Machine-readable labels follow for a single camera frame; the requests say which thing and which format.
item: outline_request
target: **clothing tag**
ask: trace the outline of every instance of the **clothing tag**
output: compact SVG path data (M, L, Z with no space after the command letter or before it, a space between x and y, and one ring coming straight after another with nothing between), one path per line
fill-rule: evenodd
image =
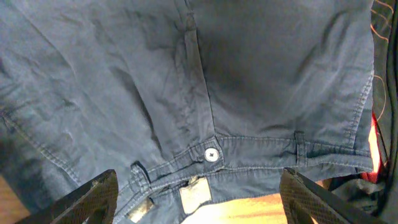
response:
M149 198L146 198L143 202L141 202L141 204L129 212L129 219L132 222L137 223L139 220L141 220L141 218L144 217L146 213L149 212L151 208L153 208L153 206L154 204L152 201Z
M207 178L190 180L188 186L180 188L180 196L185 214L193 213L201 204L211 200Z

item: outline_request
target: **metal button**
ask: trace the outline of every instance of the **metal button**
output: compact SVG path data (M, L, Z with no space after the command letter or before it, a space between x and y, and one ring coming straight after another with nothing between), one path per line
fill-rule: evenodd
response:
M208 148L205 151L205 159L208 162L216 162L219 158L220 154L218 153L218 150L215 148Z

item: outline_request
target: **wooden floor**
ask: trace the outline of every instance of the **wooden floor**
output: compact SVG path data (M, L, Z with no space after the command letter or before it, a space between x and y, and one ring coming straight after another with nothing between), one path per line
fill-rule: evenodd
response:
M29 215L0 176L0 223L14 223ZM239 199L199 208L183 224L287 223L279 194Z

